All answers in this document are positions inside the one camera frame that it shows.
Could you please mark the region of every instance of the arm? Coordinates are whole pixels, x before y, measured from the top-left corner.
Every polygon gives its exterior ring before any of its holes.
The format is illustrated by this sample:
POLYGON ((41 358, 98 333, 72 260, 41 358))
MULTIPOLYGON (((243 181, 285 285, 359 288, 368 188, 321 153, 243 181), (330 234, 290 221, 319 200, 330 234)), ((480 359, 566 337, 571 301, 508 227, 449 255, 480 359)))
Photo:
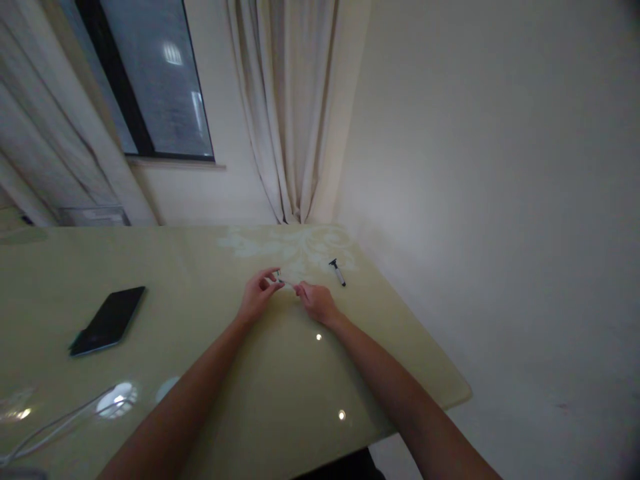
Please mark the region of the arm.
POLYGON ((236 318, 180 378, 118 450, 99 479, 176 478, 207 418, 240 345, 284 286, 271 268, 247 282, 236 318))
POLYGON ((302 282, 295 290, 309 316, 343 344, 423 478, 500 478, 411 374, 338 310, 327 288, 302 282))

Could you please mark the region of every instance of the charging cable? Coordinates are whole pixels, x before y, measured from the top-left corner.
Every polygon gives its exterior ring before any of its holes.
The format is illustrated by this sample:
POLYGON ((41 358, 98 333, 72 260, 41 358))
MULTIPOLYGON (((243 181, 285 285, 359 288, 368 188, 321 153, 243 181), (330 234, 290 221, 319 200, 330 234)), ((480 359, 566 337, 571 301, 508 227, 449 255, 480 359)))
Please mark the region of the charging cable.
MULTIPOLYGON (((78 408, 76 408, 76 409, 74 409, 74 410, 62 415, 61 417, 56 418, 56 420, 54 420, 52 422, 49 422, 44 427, 41 427, 38 430, 36 430, 35 432, 33 432, 32 434, 30 434, 28 437, 26 437, 24 440, 22 440, 22 442, 20 442, 11 451, 10 454, 8 454, 5 457, 0 457, 0 467, 5 469, 14 460, 16 460, 18 458, 22 458, 22 457, 24 457, 26 455, 29 455, 30 453, 38 450, 38 448, 42 447, 49 440, 51 440, 54 436, 56 436, 56 434, 58 434, 59 432, 64 430, 64 428, 66 428, 66 426, 68 426, 71 422, 73 422, 76 418, 78 418, 89 407, 93 406, 93 404, 94 404, 94 402, 96 402, 96 400, 101 399, 102 397, 104 397, 109 392, 112 392, 115 388, 116 388, 116 385, 113 385, 113 386, 109 387, 108 389, 104 390, 104 392, 102 392, 100 395, 98 395, 98 396, 92 398, 91 400, 89 400, 88 402, 86 402, 84 405, 82 405, 82 406, 80 406, 80 407, 78 407, 78 408), (64 422, 62 425, 60 425, 58 428, 56 428, 54 431, 52 431, 50 434, 48 434, 43 440, 41 440, 40 442, 36 443, 34 446, 32 446, 32 447, 30 447, 30 448, 28 448, 26 450, 23 450, 23 448, 26 446, 26 444, 28 444, 34 437, 40 435, 40 433, 44 432, 44 430, 54 426, 56 423, 61 422, 64 419, 67 419, 66 422, 64 422)), ((94 415, 100 415, 102 412, 105 412, 106 410, 115 408, 115 410, 112 413, 112 415, 113 415, 127 403, 130 404, 131 406, 133 406, 133 402, 131 402, 129 400, 126 400, 126 399, 123 399, 123 400, 120 400, 118 402, 114 402, 114 403, 110 404, 109 406, 103 408, 102 410, 97 411, 94 415)))

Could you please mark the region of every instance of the window sill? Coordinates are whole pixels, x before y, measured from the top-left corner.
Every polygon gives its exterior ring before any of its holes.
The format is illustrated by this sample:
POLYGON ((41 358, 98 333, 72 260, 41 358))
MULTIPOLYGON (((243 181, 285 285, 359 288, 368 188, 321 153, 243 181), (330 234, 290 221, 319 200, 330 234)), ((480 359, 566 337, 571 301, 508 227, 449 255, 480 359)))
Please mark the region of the window sill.
POLYGON ((152 159, 145 157, 133 157, 125 155, 130 165, 135 167, 189 169, 189 170, 220 170, 227 169, 224 165, 219 165, 209 160, 178 160, 178 159, 152 159))

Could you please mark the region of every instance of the window glass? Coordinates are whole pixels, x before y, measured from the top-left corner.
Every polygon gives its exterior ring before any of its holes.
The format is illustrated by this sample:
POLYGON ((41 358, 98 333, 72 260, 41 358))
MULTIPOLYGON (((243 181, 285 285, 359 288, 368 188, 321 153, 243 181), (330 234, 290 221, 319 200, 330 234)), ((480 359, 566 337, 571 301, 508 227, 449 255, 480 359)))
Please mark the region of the window glass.
POLYGON ((213 156, 181 0, 102 0, 158 153, 213 156))

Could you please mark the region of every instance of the glass tabletop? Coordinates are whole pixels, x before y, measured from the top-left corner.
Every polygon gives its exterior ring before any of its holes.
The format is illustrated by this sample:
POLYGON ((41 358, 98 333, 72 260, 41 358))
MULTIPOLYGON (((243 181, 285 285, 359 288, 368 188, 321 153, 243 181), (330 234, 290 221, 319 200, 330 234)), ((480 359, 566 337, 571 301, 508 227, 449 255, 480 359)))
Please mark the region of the glass tabletop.
MULTIPOLYGON (((280 266, 287 280, 328 286, 338 307, 440 406, 471 396, 446 354, 341 227, 38 232, 0 241, 0 407, 14 414, 0 421, 0 455, 111 385, 129 383, 135 402, 117 416, 87 412, 16 466, 40 467, 52 479, 96 476, 232 320, 246 280, 270 266, 280 266), (334 258, 346 287, 329 265, 334 258), (106 296, 141 285, 147 292, 124 340, 70 358, 67 347, 106 296), (15 417, 27 409, 24 418, 15 417)), ((242 346, 183 476, 288 479, 393 432, 338 341, 306 316, 287 286, 242 346)))

